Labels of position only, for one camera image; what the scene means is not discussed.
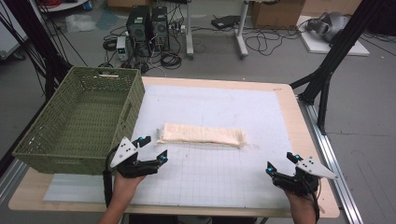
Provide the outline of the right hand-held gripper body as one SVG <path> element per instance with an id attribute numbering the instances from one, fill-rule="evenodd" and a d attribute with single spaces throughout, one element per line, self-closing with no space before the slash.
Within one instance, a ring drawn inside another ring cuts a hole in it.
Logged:
<path id="1" fill-rule="evenodd" d="M 319 180 L 322 177 L 336 179 L 338 175 L 310 157 L 295 164 L 293 176 L 278 173 L 275 185 L 297 196 L 305 196 L 318 190 Z"/>

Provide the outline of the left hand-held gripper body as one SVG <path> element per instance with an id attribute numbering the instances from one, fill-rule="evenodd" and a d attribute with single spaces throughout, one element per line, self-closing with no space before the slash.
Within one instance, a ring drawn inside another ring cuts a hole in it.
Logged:
<path id="1" fill-rule="evenodd" d="M 115 155 L 110 162 L 112 169 L 126 178 L 135 178 L 144 175 L 152 175 L 158 172 L 158 166 L 151 165 L 150 161 L 139 161 L 138 147 L 135 147 L 127 137 L 123 137 L 115 151 Z"/>

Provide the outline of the person's left hand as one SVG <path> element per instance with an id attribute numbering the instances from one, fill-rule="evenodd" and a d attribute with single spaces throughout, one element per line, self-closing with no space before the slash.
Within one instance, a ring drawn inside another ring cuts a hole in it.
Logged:
<path id="1" fill-rule="evenodd" d="M 144 176 L 126 178 L 121 174 L 116 174 L 113 197 L 118 200 L 131 201 L 138 185 L 144 180 L 144 178 Z"/>

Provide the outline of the person's right hand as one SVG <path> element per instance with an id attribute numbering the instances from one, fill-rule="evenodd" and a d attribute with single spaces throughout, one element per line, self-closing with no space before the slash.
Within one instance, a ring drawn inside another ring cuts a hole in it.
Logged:
<path id="1" fill-rule="evenodd" d="M 303 216 L 315 216 L 316 211 L 314 203 L 306 198 L 299 197 L 292 192 L 285 191 L 285 194 L 290 202 L 290 211 L 293 216 L 303 215 Z"/>

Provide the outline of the folded cream cloth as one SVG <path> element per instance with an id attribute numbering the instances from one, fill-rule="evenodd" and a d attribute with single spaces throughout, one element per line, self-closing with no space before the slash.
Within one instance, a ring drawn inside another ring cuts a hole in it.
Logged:
<path id="1" fill-rule="evenodd" d="M 158 144 L 213 144 L 243 147 L 247 143 L 243 130 L 234 128 L 203 127 L 165 122 L 157 130 Z"/>

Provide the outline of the green woven basket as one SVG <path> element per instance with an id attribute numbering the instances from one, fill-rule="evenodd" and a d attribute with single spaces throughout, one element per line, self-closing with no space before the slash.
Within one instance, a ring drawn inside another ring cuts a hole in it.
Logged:
<path id="1" fill-rule="evenodd" d="M 39 173 L 99 175 L 134 132 L 145 95 L 136 69 L 73 67 L 13 151 Z"/>

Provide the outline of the white grid mat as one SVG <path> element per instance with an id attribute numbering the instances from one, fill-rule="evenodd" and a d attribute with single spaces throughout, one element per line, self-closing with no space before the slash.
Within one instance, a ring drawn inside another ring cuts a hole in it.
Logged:
<path id="1" fill-rule="evenodd" d="M 243 147 L 213 144 L 162 144 L 164 124 L 235 128 Z M 273 164 L 291 175 L 286 155 L 290 139 L 275 91 L 249 91 L 148 85 L 134 137 L 150 136 L 140 148 L 141 161 L 166 152 L 168 161 L 138 186 L 136 205 L 234 208 L 286 208 L 284 193 L 265 172 Z"/>

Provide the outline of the white power supply box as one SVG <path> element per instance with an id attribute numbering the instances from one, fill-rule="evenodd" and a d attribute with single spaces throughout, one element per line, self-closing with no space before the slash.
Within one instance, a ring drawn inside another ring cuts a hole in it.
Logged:
<path id="1" fill-rule="evenodd" d="M 129 59 L 127 38 L 125 36 L 119 36 L 117 38 L 116 51 L 120 61 L 126 62 Z"/>

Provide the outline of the white foam board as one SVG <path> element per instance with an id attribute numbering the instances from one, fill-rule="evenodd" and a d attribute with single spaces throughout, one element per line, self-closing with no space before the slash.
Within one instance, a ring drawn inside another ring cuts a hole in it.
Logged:
<path id="1" fill-rule="evenodd" d="M 301 32 L 301 38 L 307 51 L 310 53 L 327 54 L 331 49 L 330 44 L 315 32 L 305 30 L 305 26 L 309 19 L 309 16 L 300 16 L 297 21 L 299 31 Z M 357 41 L 347 55 L 368 57 L 370 52 L 363 46 L 363 44 Z"/>

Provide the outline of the large black computer tower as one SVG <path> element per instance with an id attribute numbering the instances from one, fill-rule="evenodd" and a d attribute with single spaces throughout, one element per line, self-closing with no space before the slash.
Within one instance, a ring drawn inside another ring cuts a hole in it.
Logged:
<path id="1" fill-rule="evenodd" d="M 131 39 L 134 53 L 140 57 L 149 56 L 149 45 L 154 37 L 148 6 L 133 6 L 126 28 Z"/>

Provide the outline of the slim black computer tower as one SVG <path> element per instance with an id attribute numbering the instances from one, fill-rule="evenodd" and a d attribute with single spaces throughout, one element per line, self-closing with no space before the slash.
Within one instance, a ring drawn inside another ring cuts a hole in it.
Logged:
<path id="1" fill-rule="evenodd" d="M 151 22 L 156 48 L 161 51 L 168 51 L 170 46 L 167 7 L 154 7 L 151 11 Z"/>

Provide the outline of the black metal stand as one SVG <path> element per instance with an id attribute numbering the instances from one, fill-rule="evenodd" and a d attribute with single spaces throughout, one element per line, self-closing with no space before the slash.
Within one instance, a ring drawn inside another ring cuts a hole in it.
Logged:
<path id="1" fill-rule="evenodd" d="M 298 99 L 306 105 L 313 105 L 316 97 L 320 95 L 317 126 L 324 135 L 326 135 L 325 120 L 332 75 L 386 1 L 361 0 L 346 28 L 341 32 L 318 69 L 290 84 L 293 89 L 307 85 L 298 95 Z"/>
<path id="2" fill-rule="evenodd" d="M 72 64 L 55 48 L 29 0 L 0 0 L 0 6 L 7 6 L 35 48 L 35 51 L 32 51 L 25 43 L 11 24 L 7 12 L 0 13 L 0 22 L 27 53 L 36 73 L 45 79 L 43 92 L 48 101 L 59 88 Z"/>

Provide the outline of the clear plastic bag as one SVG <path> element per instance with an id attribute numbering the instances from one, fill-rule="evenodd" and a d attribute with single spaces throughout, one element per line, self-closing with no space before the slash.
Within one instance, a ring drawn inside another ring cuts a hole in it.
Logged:
<path id="1" fill-rule="evenodd" d="M 89 32 L 96 28 L 96 23 L 90 15 L 75 14 L 65 18 L 68 33 Z"/>

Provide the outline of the grey headset device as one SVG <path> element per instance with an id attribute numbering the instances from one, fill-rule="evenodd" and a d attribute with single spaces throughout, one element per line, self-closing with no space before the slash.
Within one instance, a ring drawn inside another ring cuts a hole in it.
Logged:
<path id="1" fill-rule="evenodd" d="M 314 31 L 325 41 L 332 40 L 342 31 L 348 24 L 349 17 L 340 12 L 324 12 L 318 18 L 310 19 L 306 25 L 307 31 Z"/>

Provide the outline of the large cardboard box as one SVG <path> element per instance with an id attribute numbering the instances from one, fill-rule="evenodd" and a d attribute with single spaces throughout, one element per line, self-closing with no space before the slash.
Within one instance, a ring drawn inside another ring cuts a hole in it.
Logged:
<path id="1" fill-rule="evenodd" d="M 305 0 L 254 2 L 251 20 L 255 28 L 295 30 Z"/>

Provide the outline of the black flat device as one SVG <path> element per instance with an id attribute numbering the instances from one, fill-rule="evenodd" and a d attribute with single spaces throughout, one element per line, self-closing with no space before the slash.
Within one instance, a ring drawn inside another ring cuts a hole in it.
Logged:
<path id="1" fill-rule="evenodd" d="M 221 18 L 215 18 L 211 21 L 211 24 L 219 30 L 224 30 L 227 28 L 234 28 L 240 22 L 239 16 L 225 16 Z"/>

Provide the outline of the flat cardboard box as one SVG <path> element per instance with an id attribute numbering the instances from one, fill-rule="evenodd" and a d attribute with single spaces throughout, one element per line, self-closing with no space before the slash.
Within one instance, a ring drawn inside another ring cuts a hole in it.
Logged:
<path id="1" fill-rule="evenodd" d="M 362 0 L 305 0 L 302 14 L 319 16 L 323 12 L 341 12 L 352 15 Z"/>

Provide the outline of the aluminium rail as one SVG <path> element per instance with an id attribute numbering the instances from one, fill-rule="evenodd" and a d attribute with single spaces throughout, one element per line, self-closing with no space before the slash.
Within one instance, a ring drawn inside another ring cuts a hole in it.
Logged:
<path id="1" fill-rule="evenodd" d="M 354 201 L 343 171 L 333 151 L 330 138 L 326 133 L 322 133 L 319 126 L 317 125 L 317 110 L 313 105 L 306 105 L 300 100 L 298 100 L 298 104 L 303 111 L 303 114 L 306 116 L 308 127 L 313 132 L 314 140 L 318 145 L 319 157 L 323 160 L 324 164 L 337 175 L 337 177 L 332 180 L 331 186 L 336 191 L 336 201 L 341 206 L 341 211 L 346 217 L 347 223 L 364 224 L 361 213 Z"/>
<path id="2" fill-rule="evenodd" d="M 29 166 L 24 162 L 15 159 L 0 177 L 0 206 L 7 196 L 15 188 L 17 183 L 24 177 Z"/>

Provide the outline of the white desk frame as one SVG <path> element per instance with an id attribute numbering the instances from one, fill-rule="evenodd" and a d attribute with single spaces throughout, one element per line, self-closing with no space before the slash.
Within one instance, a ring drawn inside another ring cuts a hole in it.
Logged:
<path id="1" fill-rule="evenodd" d="M 238 28 L 234 30 L 234 37 L 237 41 L 238 47 L 240 49 L 240 57 L 244 58 L 248 56 L 248 50 L 245 44 L 245 40 L 243 38 L 243 31 L 244 31 L 244 25 L 246 21 L 246 17 L 248 14 L 248 5 L 250 0 L 241 0 L 242 1 L 242 7 L 241 7 L 241 13 L 240 13 L 240 21 Z M 186 52 L 187 56 L 190 59 L 193 59 L 194 57 L 194 46 L 193 46 L 193 38 L 192 38 L 192 29 L 191 29 L 191 7 L 192 7 L 192 0 L 187 0 L 187 24 L 186 24 Z"/>

